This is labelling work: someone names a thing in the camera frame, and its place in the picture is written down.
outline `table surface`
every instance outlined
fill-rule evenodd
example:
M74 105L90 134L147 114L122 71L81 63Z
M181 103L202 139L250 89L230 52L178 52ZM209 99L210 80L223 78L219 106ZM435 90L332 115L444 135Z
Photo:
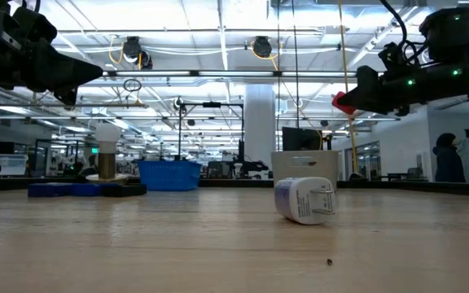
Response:
M331 223L305 226L275 212L272 189L3 192L0 292L469 292L469 197L337 199Z

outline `person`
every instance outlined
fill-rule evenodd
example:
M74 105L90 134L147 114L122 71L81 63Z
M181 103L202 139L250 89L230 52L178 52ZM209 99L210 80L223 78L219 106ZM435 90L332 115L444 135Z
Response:
M461 157L457 154L454 140L455 135L443 133L433 148L433 153L437 156L436 182L466 182Z

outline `computer monitor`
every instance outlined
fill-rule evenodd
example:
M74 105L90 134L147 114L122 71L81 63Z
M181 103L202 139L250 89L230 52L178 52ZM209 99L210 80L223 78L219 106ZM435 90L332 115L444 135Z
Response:
M320 150L320 133L317 130L283 127L282 132L284 151Z

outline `ceiling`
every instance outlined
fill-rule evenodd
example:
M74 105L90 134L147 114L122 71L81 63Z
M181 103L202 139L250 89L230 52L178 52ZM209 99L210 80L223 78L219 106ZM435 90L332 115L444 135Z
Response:
M283 47L276 58L280 71L343 72L343 57L347 61L347 70L352 72L362 65L371 66L377 71L384 71L384 66L377 53L389 42L399 42L401 30L392 25L392 15L375 0L351 1L342 9L345 50L340 50L340 13L337 1L295 0L295 13L292 13L292 1L282 0L279 9L278 0L43 0L41 13L58 29L54 47L61 53L99 65L104 70L137 70L131 63L122 59L114 63L110 54L117 61L121 55L121 44L127 37L141 37L141 45L153 60L153 70L246 70L274 71L273 63L268 59L258 59L252 53L251 42L256 36L269 38L278 53L278 43ZM409 39L421 42L419 24L431 12L442 7L455 7L457 1L445 0L393 0L389 1L405 19ZM11 2L15 10L21 1ZM300 107L309 117L344 117L344 114L331 105L332 95L345 91L345 79L335 77L300 79L298 91L293 79L282 82L280 103L281 117L296 115L296 106L287 90L296 98L300 97ZM186 103L215 101L222 103L243 103L245 84L264 82L274 85L278 93L278 81L256 78L198 78L198 77L148 77L138 78L142 89L128 94L122 84L127 78L100 79L79 89L79 103L102 104L108 107L105 112L97 107L76 107L69 111L62 107L30 108L38 116L110 116L146 117L149 120L125 119L128 125L126 135L156 135L158 140L151 142L157 147L161 141L172 141L175 135L175 120L156 120L156 117L175 116L173 102L176 97ZM348 89L355 87L355 81L348 81ZM15 103L59 103L49 93L33 93L25 88L16 88L9 95L0 94L3 101ZM141 103L144 107L130 107ZM186 129L240 129L233 110L204 109L197 107L190 116L216 116L215 120L197 120L195 126ZM313 123L319 126L319 120ZM58 126L73 125L71 120L48 120ZM295 120L284 120L281 126L294 125ZM362 125L372 126L377 122ZM95 122L78 122L77 126L92 129ZM311 127L307 120L300 126ZM341 129L344 123L334 121L329 128ZM229 134L211 133L213 141L225 141L221 147L204 145L198 133L190 132L189 149L230 149L236 146L236 139Z

